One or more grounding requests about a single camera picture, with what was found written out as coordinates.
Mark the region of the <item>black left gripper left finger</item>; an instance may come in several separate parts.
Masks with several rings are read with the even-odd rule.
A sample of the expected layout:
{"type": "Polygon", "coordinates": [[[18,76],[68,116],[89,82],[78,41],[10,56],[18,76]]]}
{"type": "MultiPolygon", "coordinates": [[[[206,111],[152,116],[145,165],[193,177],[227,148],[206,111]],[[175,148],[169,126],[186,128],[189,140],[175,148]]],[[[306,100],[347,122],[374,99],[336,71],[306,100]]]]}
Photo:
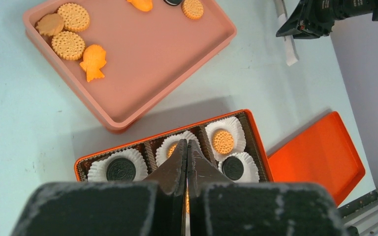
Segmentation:
{"type": "Polygon", "coordinates": [[[186,227],[188,142],[178,142],[173,154],[146,179],[150,184],[147,223],[151,236],[183,236],[186,227]]]}

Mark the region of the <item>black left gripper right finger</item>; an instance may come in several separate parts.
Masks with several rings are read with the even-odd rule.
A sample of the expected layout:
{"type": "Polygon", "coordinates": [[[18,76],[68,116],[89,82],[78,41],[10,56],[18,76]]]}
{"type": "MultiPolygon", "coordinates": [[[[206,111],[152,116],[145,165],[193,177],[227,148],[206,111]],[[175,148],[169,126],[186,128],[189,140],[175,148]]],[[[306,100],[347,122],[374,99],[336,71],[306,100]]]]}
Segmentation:
{"type": "Polygon", "coordinates": [[[188,143],[188,192],[192,236],[230,236],[234,183],[202,154],[194,140],[188,143]]]}

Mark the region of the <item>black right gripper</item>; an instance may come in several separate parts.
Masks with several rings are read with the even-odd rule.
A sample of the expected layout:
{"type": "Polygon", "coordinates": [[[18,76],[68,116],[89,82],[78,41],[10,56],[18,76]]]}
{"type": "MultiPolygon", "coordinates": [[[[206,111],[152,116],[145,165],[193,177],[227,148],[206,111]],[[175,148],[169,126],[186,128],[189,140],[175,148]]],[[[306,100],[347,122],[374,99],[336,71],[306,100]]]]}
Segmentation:
{"type": "Polygon", "coordinates": [[[336,21],[366,14],[372,14],[372,21],[378,21],[378,0],[301,0],[276,37],[329,36],[336,21]]]}

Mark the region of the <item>orange tin lid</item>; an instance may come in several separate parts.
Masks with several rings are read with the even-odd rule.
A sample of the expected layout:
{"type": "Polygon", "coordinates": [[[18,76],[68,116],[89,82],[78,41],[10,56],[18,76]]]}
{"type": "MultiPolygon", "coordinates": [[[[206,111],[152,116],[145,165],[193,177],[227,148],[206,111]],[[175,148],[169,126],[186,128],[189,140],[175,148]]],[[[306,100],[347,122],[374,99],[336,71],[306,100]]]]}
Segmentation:
{"type": "Polygon", "coordinates": [[[275,182],[322,185],[340,205],[366,171],[338,112],[331,112],[268,157],[275,182]]]}

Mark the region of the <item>metal serving tongs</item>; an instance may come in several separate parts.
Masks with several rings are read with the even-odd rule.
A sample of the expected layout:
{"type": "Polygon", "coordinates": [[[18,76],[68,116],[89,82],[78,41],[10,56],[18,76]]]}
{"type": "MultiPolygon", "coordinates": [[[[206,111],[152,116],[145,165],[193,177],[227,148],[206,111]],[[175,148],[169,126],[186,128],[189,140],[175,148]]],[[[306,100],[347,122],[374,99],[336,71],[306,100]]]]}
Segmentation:
{"type": "MultiPolygon", "coordinates": [[[[287,12],[283,0],[274,0],[276,7],[276,13],[278,17],[279,26],[281,27],[287,21],[287,12]]],[[[299,57],[296,52],[294,39],[292,36],[283,36],[286,64],[292,66],[299,61],[299,57]]]]}

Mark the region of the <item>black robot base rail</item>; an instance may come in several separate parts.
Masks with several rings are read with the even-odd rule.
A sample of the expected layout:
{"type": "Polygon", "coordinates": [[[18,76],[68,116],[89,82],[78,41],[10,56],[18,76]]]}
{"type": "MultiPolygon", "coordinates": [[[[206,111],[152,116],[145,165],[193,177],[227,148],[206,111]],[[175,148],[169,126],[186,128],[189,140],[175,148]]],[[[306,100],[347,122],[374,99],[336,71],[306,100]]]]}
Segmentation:
{"type": "Polygon", "coordinates": [[[339,208],[350,236],[378,236],[378,192],[372,191],[339,208]]]}

